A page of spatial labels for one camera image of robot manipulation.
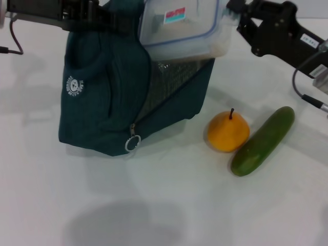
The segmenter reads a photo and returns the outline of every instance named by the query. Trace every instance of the teal bag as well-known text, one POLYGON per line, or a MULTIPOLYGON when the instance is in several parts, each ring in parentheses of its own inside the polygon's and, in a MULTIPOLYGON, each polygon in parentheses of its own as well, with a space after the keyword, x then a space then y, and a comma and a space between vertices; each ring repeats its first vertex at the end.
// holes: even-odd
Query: teal bag
POLYGON ((198 114, 214 59, 152 62, 137 36, 143 0, 111 0, 104 8, 129 16, 132 32, 69 34, 59 141, 117 156, 198 114))

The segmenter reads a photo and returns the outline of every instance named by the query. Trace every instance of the red label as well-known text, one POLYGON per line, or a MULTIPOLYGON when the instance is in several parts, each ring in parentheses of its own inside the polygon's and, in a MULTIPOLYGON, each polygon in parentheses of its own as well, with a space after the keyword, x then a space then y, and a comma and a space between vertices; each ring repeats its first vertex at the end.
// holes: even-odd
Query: red label
POLYGON ((181 9, 177 9, 174 11, 170 11, 166 13, 166 18, 171 18, 177 15, 181 15, 184 14, 186 12, 186 8, 181 8, 181 9))

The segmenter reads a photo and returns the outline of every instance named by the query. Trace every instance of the container label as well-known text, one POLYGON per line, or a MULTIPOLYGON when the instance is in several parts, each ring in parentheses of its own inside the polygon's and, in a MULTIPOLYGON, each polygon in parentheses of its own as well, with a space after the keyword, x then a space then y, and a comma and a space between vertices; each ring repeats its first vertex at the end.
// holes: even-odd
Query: container label
POLYGON ((186 17, 186 8, 180 8, 165 13, 164 24, 178 22, 186 17))
POLYGON ((313 48, 317 48, 319 46, 319 42, 316 41, 315 39, 311 38, 310 36, 303 34, 301 37, 301 40, 304 43, 307 43, 308 45, 312 46, 313 48))
POLYGON ((324 71, 326 71, 328 68, 326 66, 324 66, 323 64, 321 64, 319 67, 317 67, 315 70, 313 70, 310 75, 313 78, 318 77, 321 73, 323 73, 324 71))

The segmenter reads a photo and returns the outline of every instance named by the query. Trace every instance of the metal ring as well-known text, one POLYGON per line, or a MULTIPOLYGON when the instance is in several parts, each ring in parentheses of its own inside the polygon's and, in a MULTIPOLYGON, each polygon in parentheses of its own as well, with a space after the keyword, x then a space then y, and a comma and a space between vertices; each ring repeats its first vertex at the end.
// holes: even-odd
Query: metal ring
POLYGON ((4 27, 7 12, 7 0, 0 0, 0 29, 4 27))
POLYGON ((125 143, 125 150, 128 151, 128 152, 134 151, 136 148, 139 147, 140 143, 141 143, 141 137, 140 137, 139 135, 135 135, 135 136, 133 136, 133 137, 130 137, 129 140, 125 143), (129 150, 129 149, 128 149, 128 145, 129 145, 130 141, 131 141, 132 139, 136 138, 136 137, 138 138, 138 143, 137 143, 137 145, 134 147, 133 150, 129 150))

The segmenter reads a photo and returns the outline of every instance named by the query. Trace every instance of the zipper pull ring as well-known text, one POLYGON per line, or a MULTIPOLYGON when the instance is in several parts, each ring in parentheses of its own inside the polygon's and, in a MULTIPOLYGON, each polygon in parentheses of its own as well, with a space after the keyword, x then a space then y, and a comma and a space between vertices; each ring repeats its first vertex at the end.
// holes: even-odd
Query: zipper pull ring
POLYGON ((139 135, 135 135, 135 124, 130 125, 130 133, 131 133, 131 137, 125 143, 125 150, 128 151, 128 152, 136 150, 139 147, 140 143, 141 143, 141 137, 139 135), (136 144, 136 146, 132 150, 130 150, 128 145, 135 138, 138 138, 138 143, 136 144))

